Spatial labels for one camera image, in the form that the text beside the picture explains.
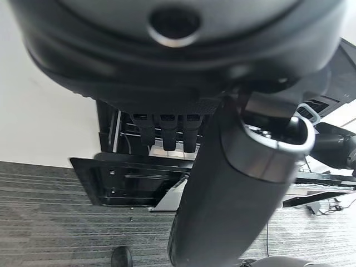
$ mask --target silver trim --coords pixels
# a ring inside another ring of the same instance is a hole
[[[158,33],[154,28],[151,26],[147,27],[149,35],[152,37],[153,40],[155,40],[157,43],[166,46],[166,47],[172,47],[172,48],[180,48],[180,47],[185,47],[188,45],[191,45],[198,39],[198,33],[194,32],[193,34],[180,38],[180,39],[170,39],[167,38],[160,33]]]
[[[304,117],[300,117],[300,120],[302,120],[306,126],[306,130],[308,132],[307,138],[305,140],[305,142],[301,145],[293,145],[293,144],[289,144],[289,143],[285,143],[285,142],[281,142],[281,141],[277,141],[277,140],[273,140],[273,139],[269,139],[266,138],[264,136],[261,136],[259,134],[256,134],[254,132],[252,132],[249,129],[246,129],[245,132],[248,136],[250,136],[253,140],[259,142],[260,144],[263,144],[267,147],[270,147],[271,149],[278,149],[278,150],[282,150],[282,151],[286,151],[286,152],[302,152],[302,153],[306,153],[309,152],[310,150],[312,150],[312,148],[314,147],[314,143],[315,143],[315,134],[314,133],[314,127],[312,125],[312,123],[304,118]]]
[[[118,145],[118,135],[120,133],[120,119],[121,119],[121,111],[118,111],[117,114],[117,121],[116,121],[116,129],[115,129],[115,136],[113,138],[113,148],[112,152],[116,153],[117,152],[117,145]]]
[[[312,265],[319,265],[319,263],[306,263],[304,264],[303,267],[312,266]]]

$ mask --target floor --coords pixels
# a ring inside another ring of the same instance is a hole
[[[109,267],[119,245],[131,248],[134,266],[170,266],[166,247],[173,217],[92,206],[71,169],[0,162],[3,267]],[[356,204],[328,216],[309,215],[305,208],[278,210],[268,245],[270,255],[355,267]],[[264,230],[244,257],[265,256]]]

